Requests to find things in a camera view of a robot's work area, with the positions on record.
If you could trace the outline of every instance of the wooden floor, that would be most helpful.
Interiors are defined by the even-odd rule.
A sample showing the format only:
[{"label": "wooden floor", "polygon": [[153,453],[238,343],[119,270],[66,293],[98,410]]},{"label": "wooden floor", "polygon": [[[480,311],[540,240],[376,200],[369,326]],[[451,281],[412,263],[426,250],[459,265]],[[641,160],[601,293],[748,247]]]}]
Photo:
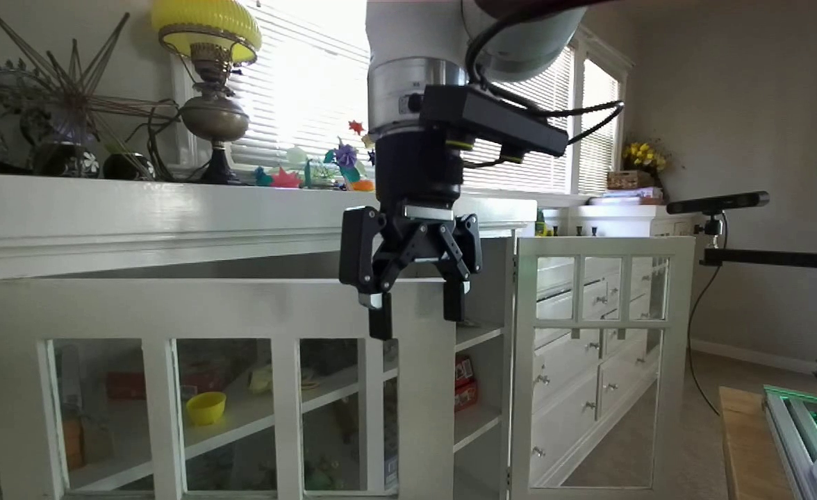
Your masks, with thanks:
[{"label": "wooden floor", "polygon": [[[781,372],[756,363],[738,363],[715,354],[692,354],[697,381],[705,396],[716,406],[719,385],[761,390],[770,385],[790,385],[817,390],[817,381],[801,372]],[[576,468],[567,483],[594,485],[638,485],[648,479],[648,439],[651,439],[654,396],[645,396],[615,432]],[[684,500],[729,500],[722,426],[719,417],[697,395],[687,375],[681,457],[670,468],[674,497]]]}]

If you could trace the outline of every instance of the white wall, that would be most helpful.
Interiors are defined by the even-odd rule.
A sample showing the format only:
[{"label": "white wall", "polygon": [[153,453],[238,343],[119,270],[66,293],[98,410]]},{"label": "white wall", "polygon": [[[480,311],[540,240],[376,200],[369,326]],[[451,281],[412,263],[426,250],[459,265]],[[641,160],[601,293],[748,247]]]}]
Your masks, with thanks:
[{"label": "white wall", "polygon": [[[81,45],[81,57],[88,61],[119,15],[131,11],[98,95],[158,100],[173,95],[176,67],[151,32],[146,8],[151,0],[0,0],[0,15],[39,53],[52,49],[62,61],[70,61],[73,39]],[[5,57],[20,57],[20,49],[0,31],[0,61]],[[110,125],[121,129],[133,122],[110,120]]]},{"label": "white wall", "polygon": [[[709,0],[638,32],[630,133],[667,146],[670,193],[766,189],[731,247],[817,253],[817,1]],[[817,358],[817,270],[729,263],[692,335]]]}]

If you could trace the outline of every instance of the robotic arm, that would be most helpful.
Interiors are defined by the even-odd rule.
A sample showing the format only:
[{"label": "robotic arm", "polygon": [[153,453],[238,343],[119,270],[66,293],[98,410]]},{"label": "robotic arm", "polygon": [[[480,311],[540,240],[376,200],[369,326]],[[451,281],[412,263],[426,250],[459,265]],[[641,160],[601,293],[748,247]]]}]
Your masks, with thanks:
[{"label": "robotic arm", "polygon": [[604,0],[369,0],[369,136],[380,207],[345,210],[338,281],[358,288],[373,335],[388,339],[388,288],[413,260],[445,276],[445,317],[460,318],[480,270],[474,215],[453,215],[460,149],[497,140],[502,160],[562,156],[547,111],[495,79],[540,75]]}]

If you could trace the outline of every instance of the cabinet door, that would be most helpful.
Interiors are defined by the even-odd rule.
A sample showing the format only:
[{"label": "cabinet door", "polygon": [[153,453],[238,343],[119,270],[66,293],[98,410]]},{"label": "cabinet door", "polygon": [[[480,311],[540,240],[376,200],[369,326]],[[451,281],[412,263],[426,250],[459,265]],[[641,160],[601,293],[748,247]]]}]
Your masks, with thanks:
[{"label": "cabinet door", "polygon": [[[402,281],[392,322],[383,349],[333,281],[0,281],[2,497],[447,500],[456,326],[438,285]],[[313,454],[342,447],[356,454]]]},{"label": "cabinet door", "polygon": [[[672,497],[692,253],[692,239],[519,239],[512,497]],[[663,290],[638,307],[648,260]],[[562,307],[541,307],[540,281],[563,282]]]}]

